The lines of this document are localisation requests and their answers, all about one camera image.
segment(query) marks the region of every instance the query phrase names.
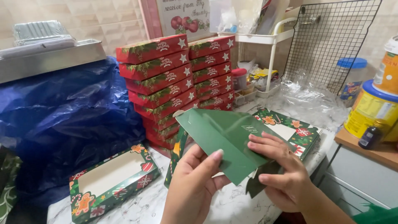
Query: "red container lid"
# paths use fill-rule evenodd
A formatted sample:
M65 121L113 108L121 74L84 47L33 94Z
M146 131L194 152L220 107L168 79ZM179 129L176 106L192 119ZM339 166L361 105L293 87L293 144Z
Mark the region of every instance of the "red container lid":
M234 69L231 72L234 75L234 77L240 77L246 75L248 71L246 69Z

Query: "blue plastic bag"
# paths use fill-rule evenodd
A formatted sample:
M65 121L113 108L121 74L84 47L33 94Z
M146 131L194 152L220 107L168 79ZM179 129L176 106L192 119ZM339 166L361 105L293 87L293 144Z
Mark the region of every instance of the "blue plastic bag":
M113 57L0 84L0 143L23 161L23 202L63 199L69 177L144 138Z

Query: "wire cooling rack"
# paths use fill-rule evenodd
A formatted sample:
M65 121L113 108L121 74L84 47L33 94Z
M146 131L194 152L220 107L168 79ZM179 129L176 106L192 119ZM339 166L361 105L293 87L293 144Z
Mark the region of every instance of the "wire cooling rack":
M306 70L311 82L338 94L348 69L336 64L353 57L363 44L382 0L358 0L302 5L289 51L285 79Z

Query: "hand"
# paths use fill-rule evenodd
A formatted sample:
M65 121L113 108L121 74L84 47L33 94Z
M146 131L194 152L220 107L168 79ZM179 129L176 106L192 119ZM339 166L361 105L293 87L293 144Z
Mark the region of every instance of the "hand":
M259 181L267 185L265 193L284 212L303 212L313 206L317 188L305 166L281 139L263 132L262 137L250 134L248 147L256 153L275 159L284 174L261 174Z
M210 156L193 145L178 162L167 193L161 224L202 224L209 213L211 198L231 181L219 172L223 151Z

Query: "dark bottle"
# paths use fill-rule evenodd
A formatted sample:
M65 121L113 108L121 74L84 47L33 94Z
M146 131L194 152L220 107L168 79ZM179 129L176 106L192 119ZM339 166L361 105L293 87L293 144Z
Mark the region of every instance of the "dark bottle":
M363 133L358 145L363 149L372 149L383 138L383 127L383 120L375 120L373 126L368 127L365 133Z

